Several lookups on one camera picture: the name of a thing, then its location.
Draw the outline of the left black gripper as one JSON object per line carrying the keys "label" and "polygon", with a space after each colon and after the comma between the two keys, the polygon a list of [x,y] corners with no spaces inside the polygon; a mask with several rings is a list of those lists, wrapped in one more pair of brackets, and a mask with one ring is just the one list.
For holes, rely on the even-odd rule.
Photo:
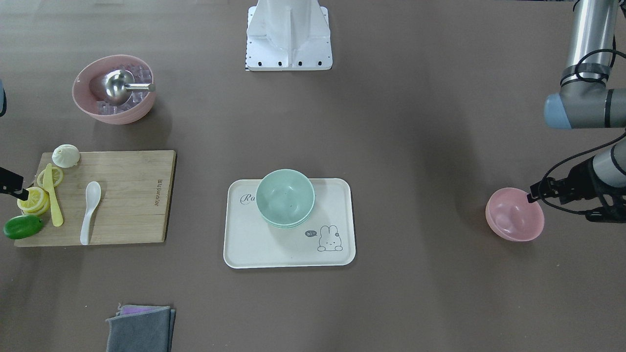
{"label": "left black gripper", "polygon": [[608,185],[601,181],[593,169],[593,159],[575,165],[566,178],[555,180],[553,177],[544,177],[530,186],[526,195],[528,203],[534,203],[546,198],[558,198],[561,204],[577,200],[592,200],[598,198]]}

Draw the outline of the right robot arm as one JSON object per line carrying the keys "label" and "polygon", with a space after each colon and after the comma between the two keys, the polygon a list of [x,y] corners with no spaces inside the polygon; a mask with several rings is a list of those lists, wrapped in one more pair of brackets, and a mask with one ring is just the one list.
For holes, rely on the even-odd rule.
{"label": "right robot arm", "polygon": [[[0,81],[0,116],[4,116],[7,110],[6,91],[2,81]],[[27,200],[29,192],[23,187],[24,177],[12,172],[11,170],[0,168],[0,193],[7,194],[17,198],[18,200]]]}

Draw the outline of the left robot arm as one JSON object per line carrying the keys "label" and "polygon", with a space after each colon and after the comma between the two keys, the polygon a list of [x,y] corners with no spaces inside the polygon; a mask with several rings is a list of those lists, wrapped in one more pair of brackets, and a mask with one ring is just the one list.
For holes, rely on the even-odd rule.
{"label": "left robot arm", "polygon": [[[579,0],[561,74],[560,90],[546,98],[545,122],[554,129],[616,129],[625,126],[625,89],[608,89],[615,22],[623,0]],[[529,203],[543,197],[561,203],[625,194],[625,141],[574,167],[567,178],[547,176],[531,187]]]}

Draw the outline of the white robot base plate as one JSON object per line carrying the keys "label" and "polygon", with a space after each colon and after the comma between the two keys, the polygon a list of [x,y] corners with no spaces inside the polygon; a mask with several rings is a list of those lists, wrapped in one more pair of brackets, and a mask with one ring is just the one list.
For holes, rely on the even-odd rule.
{"label": "white robot base plate", "polygon": [[246,18],[246,70],[333,67],[329,11],[317,0],[260,0]]}

